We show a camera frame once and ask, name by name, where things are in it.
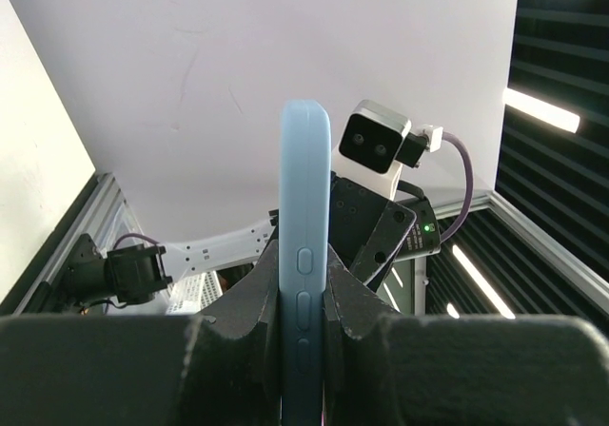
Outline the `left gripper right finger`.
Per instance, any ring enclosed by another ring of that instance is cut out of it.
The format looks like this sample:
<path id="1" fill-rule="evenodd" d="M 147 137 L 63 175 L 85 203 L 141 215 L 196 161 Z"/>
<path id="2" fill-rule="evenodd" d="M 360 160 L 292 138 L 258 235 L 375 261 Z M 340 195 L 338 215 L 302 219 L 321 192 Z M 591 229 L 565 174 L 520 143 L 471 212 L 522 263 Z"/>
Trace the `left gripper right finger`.
<path id="1" fill-rule="evenodd" d="M 608 341 L 566 316 L 404 316 L 327 259 L 329 425 L 604 425 Z"/>

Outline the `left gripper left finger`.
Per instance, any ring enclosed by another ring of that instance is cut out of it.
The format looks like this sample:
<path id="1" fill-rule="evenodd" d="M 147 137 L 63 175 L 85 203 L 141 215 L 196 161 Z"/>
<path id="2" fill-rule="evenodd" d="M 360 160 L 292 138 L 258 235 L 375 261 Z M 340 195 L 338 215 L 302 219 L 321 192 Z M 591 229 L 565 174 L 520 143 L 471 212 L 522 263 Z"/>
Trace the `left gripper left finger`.
<path id="1" fill-rule="evenodd" d="M 193 315 L 1 321 L 5 425 L 276 425 L 278 246 Z"/>

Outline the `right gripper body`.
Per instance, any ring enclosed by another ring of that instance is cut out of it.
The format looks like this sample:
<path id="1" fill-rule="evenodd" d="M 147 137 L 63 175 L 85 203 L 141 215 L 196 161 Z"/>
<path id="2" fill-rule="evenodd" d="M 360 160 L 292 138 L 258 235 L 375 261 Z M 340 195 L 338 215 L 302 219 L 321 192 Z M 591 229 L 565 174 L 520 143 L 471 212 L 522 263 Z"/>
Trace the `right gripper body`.
<path id="1" fill-rule="evenodd" d="M 370 290 L 379 289 L 416 220 L 412 209 L 345 177 L 332 176 L 329 244 Z"/>

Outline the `phone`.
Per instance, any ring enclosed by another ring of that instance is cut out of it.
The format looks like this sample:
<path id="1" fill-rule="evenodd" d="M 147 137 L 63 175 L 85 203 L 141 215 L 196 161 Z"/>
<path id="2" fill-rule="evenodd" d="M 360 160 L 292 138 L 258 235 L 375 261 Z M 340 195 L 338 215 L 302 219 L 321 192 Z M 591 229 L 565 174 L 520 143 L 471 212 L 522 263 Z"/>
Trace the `phone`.
<path id="1" fill-rule="evenodd" d="M 278 229 L 284 425 L 322 422 L 330 181 L 326 111 L 313 100 L 287 102 L 281 120 Z"/>

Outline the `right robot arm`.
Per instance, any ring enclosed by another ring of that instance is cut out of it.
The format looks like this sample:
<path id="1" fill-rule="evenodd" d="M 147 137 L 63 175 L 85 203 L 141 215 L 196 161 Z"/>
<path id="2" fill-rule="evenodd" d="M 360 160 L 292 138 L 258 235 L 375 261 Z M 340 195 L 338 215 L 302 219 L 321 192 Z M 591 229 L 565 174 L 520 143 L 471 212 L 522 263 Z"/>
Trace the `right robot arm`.
<path id="1" fill-rule="evenodd" d="M 421 189 L 400 181 L 411 195 L 398 202 L 334 175 L 330 192 L 329 243 L 349 272 L 377 291 L 394 261 L 440 251 L 436 215 Z M 163 242 L 166 273 L 181 278 L 256 261 L 277 237 L 278 212 L 244 230 L 194 242 Z"/>

